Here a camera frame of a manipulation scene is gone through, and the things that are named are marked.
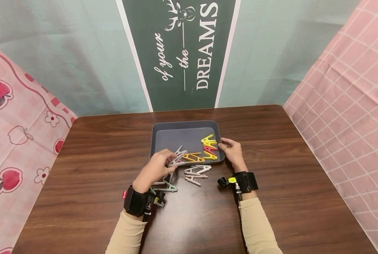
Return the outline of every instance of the green banner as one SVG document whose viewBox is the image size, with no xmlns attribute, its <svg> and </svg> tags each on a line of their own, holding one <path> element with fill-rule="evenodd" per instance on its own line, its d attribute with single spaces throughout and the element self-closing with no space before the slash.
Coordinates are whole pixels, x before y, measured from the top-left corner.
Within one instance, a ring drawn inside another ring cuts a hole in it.
<svg viewBox="0 0 378 254">
<path fill-rule="evenodd" d="M 215 107 L 239 2 L 118 0 L 117 3 L 150 110 Z"/>
</svg>

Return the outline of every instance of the pink curtain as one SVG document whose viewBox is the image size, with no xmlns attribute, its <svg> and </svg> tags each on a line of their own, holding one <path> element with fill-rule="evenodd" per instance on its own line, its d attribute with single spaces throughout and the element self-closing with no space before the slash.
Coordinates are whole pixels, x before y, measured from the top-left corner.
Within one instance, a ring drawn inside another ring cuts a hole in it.
<svg viewBox="0 0 378 254">
<path fill-rule="evenodd" d="M 0 254 L 11 253 L 75 119 L 0 52 Z"/>
<path fill-rule="evenodd" d="M 378 249 L 378 0 L 363 0 L 284 108 Z"/>
</svg>

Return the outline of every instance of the beige sleeve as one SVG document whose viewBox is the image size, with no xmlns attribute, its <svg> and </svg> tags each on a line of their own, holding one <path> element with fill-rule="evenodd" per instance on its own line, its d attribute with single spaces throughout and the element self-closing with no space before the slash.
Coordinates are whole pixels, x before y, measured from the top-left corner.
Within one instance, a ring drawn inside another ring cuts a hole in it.
<svg viewBox="0 0 378 254">
<path fill-rule="evenodd" d="M 258 198 L 239 204 L 245 245 L 249 254 L 282 254 Z"/>
<path fill-rule="evenodd" d="M 131 219 L 123 210 L 111 236 L 106 254 L 138 254 L 147 222 Z"/>
</svg>

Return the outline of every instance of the wooden table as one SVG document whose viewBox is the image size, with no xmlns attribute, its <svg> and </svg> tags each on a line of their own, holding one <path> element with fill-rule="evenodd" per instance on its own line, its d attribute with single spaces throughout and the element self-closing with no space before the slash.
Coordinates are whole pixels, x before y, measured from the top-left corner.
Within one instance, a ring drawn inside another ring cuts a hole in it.
<svg viewBox="0 0 378 254">
<path fill-rule="evenodd" d="M 215 120 L 239 141 L 259 199 L 285 254 L 376 253 L 293 123 L 278 105 L 78 118 L 69 132 L 13 254 L 106 250 L 127 190 L 147 163 L 151 129 L 169 121 Z M 213 166 L 197 187 L 173 182 L 146 227 L 143 254 L 245 253 L 231 176 Z"/>
</svg>

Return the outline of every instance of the deer logo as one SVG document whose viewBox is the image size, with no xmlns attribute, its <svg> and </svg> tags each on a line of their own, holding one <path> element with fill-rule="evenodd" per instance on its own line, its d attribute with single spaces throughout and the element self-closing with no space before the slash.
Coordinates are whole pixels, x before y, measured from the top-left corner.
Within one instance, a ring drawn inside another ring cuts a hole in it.
<svg viewBox="0 0 378 254">
<path fill-rule="evenodd" d="M 178 22 L 178 27 L 181 27 L 183 21 L 193 21 L 195 19 L 195 8 L 189 6 L 185 9 L 181 9 L 181 5 L 177 2 L 176 7 L 173 4 L 172 0 L 167 0 L 167 5 L 170 7 L 168 12 L 174 14 L 174 17 L 169 18 L 172 20 L 171 24 L 168 27 L 165 27 L 165 31 L 172 31 L 175 28 L 176 22 Z"/>
</svg>

